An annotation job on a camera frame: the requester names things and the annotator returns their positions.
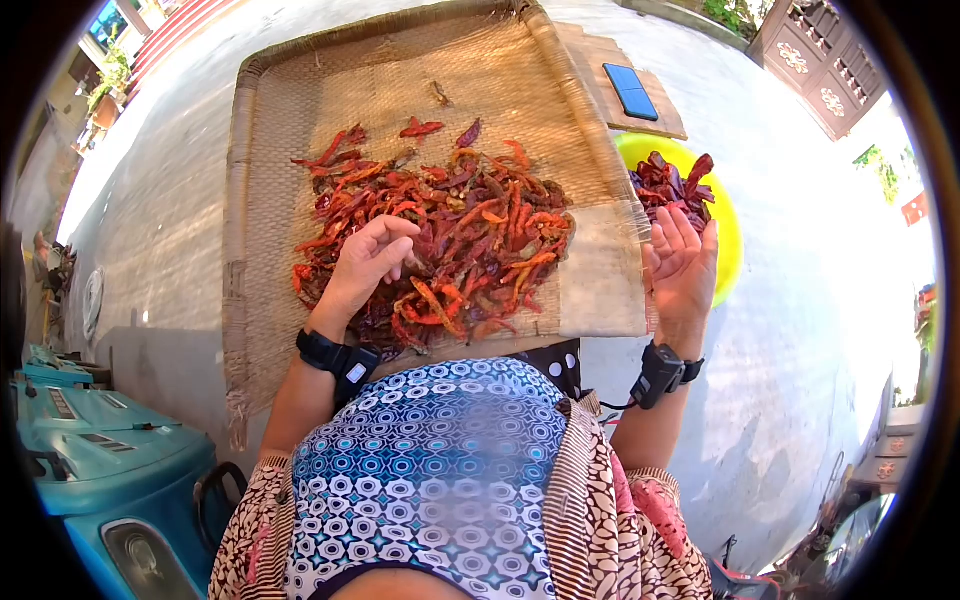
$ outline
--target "smartphone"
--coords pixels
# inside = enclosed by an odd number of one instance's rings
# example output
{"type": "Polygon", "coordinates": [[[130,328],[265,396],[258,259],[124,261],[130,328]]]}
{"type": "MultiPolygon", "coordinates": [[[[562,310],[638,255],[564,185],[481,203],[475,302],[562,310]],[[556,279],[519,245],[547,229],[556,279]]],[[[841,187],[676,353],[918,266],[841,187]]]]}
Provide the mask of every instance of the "smartphone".
{"type": "Polygon", "coordinates": [[[654,103],[650,101],[650,96],[643,89],[640,78],[636,76],[636,71],[629,66],[619,64],[603,63],[603,70],[607,71],[607,77],[613,84],[613,90],[620,98],[620,104],[623,105],[623,111],[627,116],[637,119],[646,119],[647,121],[657,121],[660,116],[654,108],[654,103]]]}

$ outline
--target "woman's right hand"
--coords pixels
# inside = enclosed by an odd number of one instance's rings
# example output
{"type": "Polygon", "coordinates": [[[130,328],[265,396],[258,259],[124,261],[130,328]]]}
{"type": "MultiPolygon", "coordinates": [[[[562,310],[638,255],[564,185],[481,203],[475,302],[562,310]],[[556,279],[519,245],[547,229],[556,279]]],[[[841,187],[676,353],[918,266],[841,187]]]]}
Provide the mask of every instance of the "woman's right hand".
{"type": "Polygon", "coordinates": [[[652,244],[643,247],[643,262],[653,288],[660,324],[657,344],[669,344],[683,360],[700,359],[707,317],[717,281],[716,221],[707,223],[703,242],[677,207],[657,209],[652,244]]]}
{"type": "Polygon", "coordinates": [[[405,219],[380,215],[347,238],[324,295],[307,320],[316,330],[342,344],[353,315],[370,299],[381,279],[400,279],[403,260],[413,252],[420,228],[405,219]]]}

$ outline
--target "blue geometric pattern shirt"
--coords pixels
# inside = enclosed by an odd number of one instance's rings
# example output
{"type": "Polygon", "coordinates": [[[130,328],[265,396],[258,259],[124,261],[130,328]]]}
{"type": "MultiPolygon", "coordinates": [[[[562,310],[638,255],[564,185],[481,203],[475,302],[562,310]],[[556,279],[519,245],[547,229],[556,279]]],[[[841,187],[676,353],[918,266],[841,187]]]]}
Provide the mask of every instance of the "blue geometric pattern shirt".
{"type": "Polygon", "coordinates": [[[294,452],[288,597],[328,595],[355,567],[403,565],[477,599],[554,598],[541,512],[561,399],[512,358],[364,386],[294,452]]]}

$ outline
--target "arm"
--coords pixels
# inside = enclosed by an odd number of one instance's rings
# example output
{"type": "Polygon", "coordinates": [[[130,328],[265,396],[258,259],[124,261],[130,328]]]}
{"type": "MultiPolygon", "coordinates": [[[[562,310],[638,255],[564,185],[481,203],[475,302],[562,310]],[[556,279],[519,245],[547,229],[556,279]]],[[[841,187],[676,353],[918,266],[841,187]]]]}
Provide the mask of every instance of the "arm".
{"type": "MultiPolygon", "coordinates": [[[[658,208],[657,221],[653,243],[643,247],[653,302],[660,312],[654,342],[668,344],[683,360],[697,361],[703,354],[716,287],[717,222],[710,221],[701,243],[678,208],[658,208]]],[[[634,407],[623,412],[611,445],[624,469],[666,468],[680,436],[691,385],[696,382],[664,395],[650,410],[634,407]]]]}
{"type": "MultiPolygon", "coordinates": [[[[388,285],[400,279],[400,266],[414,245],[410,236],[419,233],[420,228],[409,221],[381,215],[351,235],[304,330],[317,331],[342,344],[350,319],[367,302],[380,279],[388,285]]],[[[297,353],[274,398],[260,460],[289,455],[311,431],[329,422],[335,387],[331,373],[310,367],[297,353]]]]}

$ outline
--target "black watch strap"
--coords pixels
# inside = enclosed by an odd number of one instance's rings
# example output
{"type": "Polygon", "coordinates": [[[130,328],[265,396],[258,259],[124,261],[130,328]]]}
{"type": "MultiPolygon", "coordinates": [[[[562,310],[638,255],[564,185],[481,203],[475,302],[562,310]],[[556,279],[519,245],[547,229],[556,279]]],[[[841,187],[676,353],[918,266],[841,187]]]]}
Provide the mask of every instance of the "black watch strap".
{"type": "Polygon", "coordinates": [[[630,390],[630,401],[621,406],[600,402],[614,410],[625,410],[634,406],[647,410],[657,405],[664,394],[676,392],[681,385],[697,378],[706,359],[698,361],[681,360],[667,344],[659,346],[653,341],[643,351],[643,365],[640,377],[630,390]]]}
{"type": "Polygon", "coordinates": [[[301,329],[297,335],[297,349],[304,363],[332,373],[337,380],[334,414],[356,396],[380,364],[380,353],[376,348],[337,344],[316,331],[307,333],[301,329]]]}
{"type": "Polygon", "coordinates": [[[297,334],[297,349],[304,363],[320,371],[329,371],[337,379],[350,356],[350,347],[337,344],[316,331],[307,333],[303,329],[297,334]]]}
{"type": "Polygon", "coordinates": [[[707,358],[701,358],[697,362],[691,362],[684,360],[684,376],[680,378],[681,385],[689,383],[697,378],[697,375],[700,374],[700,369],[704,366],[704,361],[707,358]]]}

